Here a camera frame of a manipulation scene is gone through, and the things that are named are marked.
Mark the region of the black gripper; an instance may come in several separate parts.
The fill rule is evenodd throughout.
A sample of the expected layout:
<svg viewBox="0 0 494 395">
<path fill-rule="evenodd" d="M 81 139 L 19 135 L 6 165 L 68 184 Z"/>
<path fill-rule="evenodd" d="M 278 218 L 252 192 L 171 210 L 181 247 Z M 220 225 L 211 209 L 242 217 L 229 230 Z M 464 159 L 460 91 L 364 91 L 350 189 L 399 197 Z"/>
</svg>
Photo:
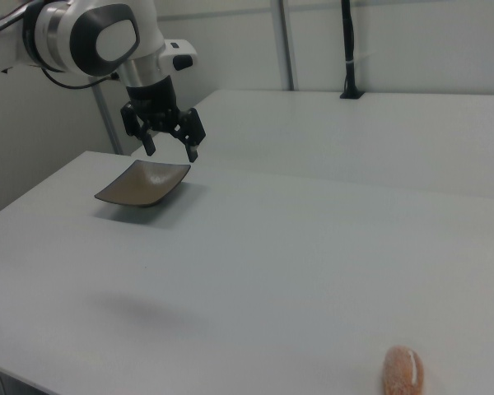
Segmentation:
<svg viewBox="0 0 494 395">
<path fill-rule="evenodd" d="M 149 133 L 151 128 L 156 132 L 171 132 L 172 137 L 184 144 L 189 162 L 195 162 L 206 133 L 195 108 L 180 112 L 171 77 L 150 86 L 128 86 L 126 91 L 130 102 L 120 110 L 125 132 L 141 142 L 146 154 L 152 156 L 156 152 Z"/>
</svg>

